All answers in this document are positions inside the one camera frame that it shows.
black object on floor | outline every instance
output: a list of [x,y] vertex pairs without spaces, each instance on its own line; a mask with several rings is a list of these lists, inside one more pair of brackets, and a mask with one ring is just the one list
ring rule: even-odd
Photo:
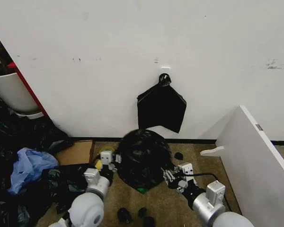
[[129,213],[129,211],[122,207],[118,210],[117,212],[117,216],[118,216],[118,219],[121,223],[126,223],[126,224],[129,224],[131,223],[132,221],[132,216],[131,214]]
[[142,208],[139,209],[139,211],[138,211],[138,216],[139,216],[140,218],[144,218],[144,217],[146,216],[146,211],[147,211],[146,207],[142,207]]
[[155,227],[155,219],[153,217],[145,217],[143,221],[143,227]]
[[175,159],[183,160],[183,155],[180,152],[177,152],[174,157]]
[[162,136],[150,130],[134,130],[121,140],[116,154],[119,177],[129,186],[145,193],[163,181],[162,169],[173,169],[169,146]]
[[186,101],[169,84],[168,74],[159,76],[159,82],[138,99],[139,129],[161,125],[179,133],[186,110]]

wire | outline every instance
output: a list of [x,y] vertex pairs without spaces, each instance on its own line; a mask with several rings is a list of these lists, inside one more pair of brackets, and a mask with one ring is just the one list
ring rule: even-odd
[[[217,181],[219,181],[219,179],[217,178],[217,176],[213,173],[201,173],[201,174],[182,174],[181,176],[213,176]],[[228,200],[226,198],[226,195],[224,194],[224,200],[226,202],[226,205],[228,206],[228,209],[230,212],[232,212],[231,206],[228,203]]]

black trash bag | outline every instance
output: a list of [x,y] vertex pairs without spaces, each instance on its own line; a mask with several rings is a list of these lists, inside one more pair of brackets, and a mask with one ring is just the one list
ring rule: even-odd
[[89,167],[89,164],[65,165],[42,172],[42,178],[48,183],[52,201],[57,202],[58,214],[68,210],[74,199],[85,192],[87,182],[84,172]]
[[137,97],[139,129],[160,125],[179,133],[186,101],[170,83],[169,75],[163,73],[159,76],[158,84]]
[[141,193],[163,181],[161,168],[173,166],[168,144],[150,130],[134,130],[125,135],[116,153],[122,158],[117,166],[119,177]]

white plastic bracket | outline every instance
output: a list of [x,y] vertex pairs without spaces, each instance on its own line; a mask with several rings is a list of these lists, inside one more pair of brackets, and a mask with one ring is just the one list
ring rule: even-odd
[[203,150],[201,151],[201,156],[211,156],[211,157],[219,157],[224,150],[224,146],[216,147],[211,150]]

white bucket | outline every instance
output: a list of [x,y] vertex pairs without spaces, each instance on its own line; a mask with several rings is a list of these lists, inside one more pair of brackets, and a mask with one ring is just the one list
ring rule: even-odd
[[0,76],[0,98],[20,114],[40,111],[17,73]]

